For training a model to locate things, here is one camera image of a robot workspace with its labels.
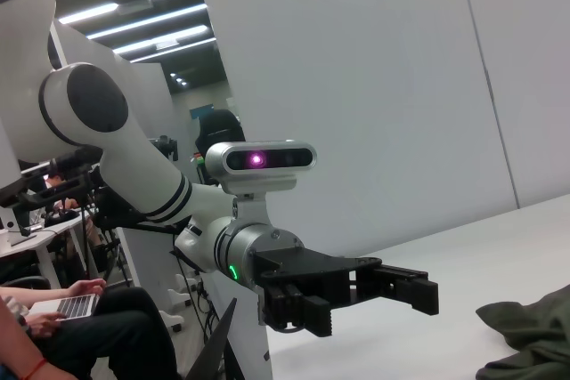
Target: red bracelet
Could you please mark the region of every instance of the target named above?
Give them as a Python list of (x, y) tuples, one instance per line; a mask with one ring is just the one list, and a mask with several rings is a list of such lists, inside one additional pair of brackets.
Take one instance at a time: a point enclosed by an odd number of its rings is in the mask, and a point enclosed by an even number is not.
[(30, 380), (32, 378), (32, 376), (41, 368), (43, 367), (45, 364), (47, 363), (47, 359), (43, 358), (42, 360), (40, 360), (36, 366), (34, 367), (34, 369), (32, 369), (32, 372), (29, 373), (27, 376), (22, 377), (21, 380)]

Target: robotic arm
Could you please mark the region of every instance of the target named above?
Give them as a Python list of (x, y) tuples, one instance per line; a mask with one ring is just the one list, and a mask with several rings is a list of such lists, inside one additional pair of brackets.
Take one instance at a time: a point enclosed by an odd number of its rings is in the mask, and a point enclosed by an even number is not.
[[(292, 324), (329, 336), (331, 309), (378, 296), (438, 313), (437, 284), (425, 272), (316, 253), (271, 225), (265, 193), (292, 189), (295, 173), (316, 161), (312, 147), (220, 143), (208, 152), (206, 166), (224, 190), (190, 183), (147, 140), (104, 71), (84, 63), (52, 70), (45, 47), (54, 10), (55, 0), (0, 0), (3, 153), (42, 162), (84, 145), (101, 148), (105, 183), (149, 222), (174, 224), (191, 216), (175, 243), (179, 255), (256, 292), (260, 322), (275, 329)], [(10, 165), (11, 185), (18, 187)]]

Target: chair backrest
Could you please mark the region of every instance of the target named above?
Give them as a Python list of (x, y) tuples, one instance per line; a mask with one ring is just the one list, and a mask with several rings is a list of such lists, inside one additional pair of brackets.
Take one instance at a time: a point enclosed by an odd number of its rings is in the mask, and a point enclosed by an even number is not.
[(240, 121), (230, 110), (212, 110), (211, 113), (199, 120), (199, 136), (196, 147), (206, 158), (210, 147), (219, 142), (245, 141)]

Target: person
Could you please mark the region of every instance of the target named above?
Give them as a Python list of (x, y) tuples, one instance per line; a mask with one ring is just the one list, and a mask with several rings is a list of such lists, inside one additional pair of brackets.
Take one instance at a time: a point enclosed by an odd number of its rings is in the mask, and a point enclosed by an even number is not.
[[(174, 346), (151, 297), (137, 287), (104, 288), (103, 279), (80, 280), (68, 289), (0, 287), (0, 297), (23, 306), (33, 343), (50, 364), (78, 380), (90, 379), (97, 358), (104, 357), (118, 380), (180, 380)], [(101, 298), (88, 318), (61, 321), (60, 313), (27, 314), (37, 302), (90, 294)]]
[(77, 380), (74, 376), (43, 363), (44, 356), (32, 343), (0, 299), (0, 380), (30, 377), (33, 380)]
[[(56, 187), (59, 184), (62, 184), (64, 180), (59, 173), (50, 173), (47, 175), (45, 182), (50, 187)], [(80, 208), (79, 203), (75, 199), (69, 199), (69, 198), (65, 199), (65, 205), (63, 205), (59, 200), (53, 206), (53, 209), (56, 211), (77, 209), (77, 208)], [(91, 221), (91, 218), (87, 219), (85, 228), (87, 230), (87, 238), (91, 241), (94, 247), (99, 246), (101, 244), (101, 238), (99, 237), (99, 233), (97, 233), (97, 229), (95, 229), (95, 226)]]

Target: person's hand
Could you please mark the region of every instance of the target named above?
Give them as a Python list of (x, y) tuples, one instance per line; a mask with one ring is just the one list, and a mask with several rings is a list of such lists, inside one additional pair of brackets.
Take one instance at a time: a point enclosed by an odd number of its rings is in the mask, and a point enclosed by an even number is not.
[(51, 364), (45, 364), (32, 377), (31, 380), (77, 380), (74, 376), (65, 371), (54, 367)]
[(97, 294), (101, 295), (107, 282), (104, 279), (78, 280), (75, 284), (68, 288), (68, 297), (77, 297), (80, 295)]
[(24, 317), (31, 329), (33, 338), (49, 338), (60, 327), (58, 319), (64, 319), (63, 313), (41, 313)]
[(79, 208), (79, 204), (75, 199), (65, 199), (65, 209)]

